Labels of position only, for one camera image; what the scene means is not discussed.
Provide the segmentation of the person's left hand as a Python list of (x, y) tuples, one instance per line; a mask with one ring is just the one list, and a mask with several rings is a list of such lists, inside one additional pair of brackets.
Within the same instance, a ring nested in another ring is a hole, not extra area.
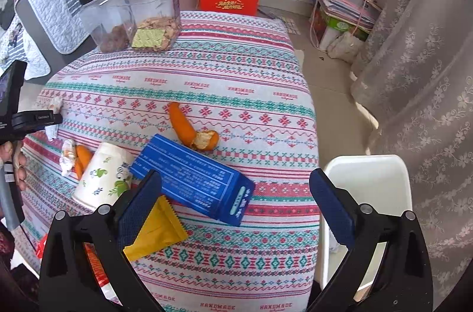
[(14, 170), (14, 179), (17, 187), (24, 191), (26, 189), (26, 157), (22, 152), (23, 143), (21, 141), (12, 143), (6, 142), (0, 146), (1, 165), (11, 162)]

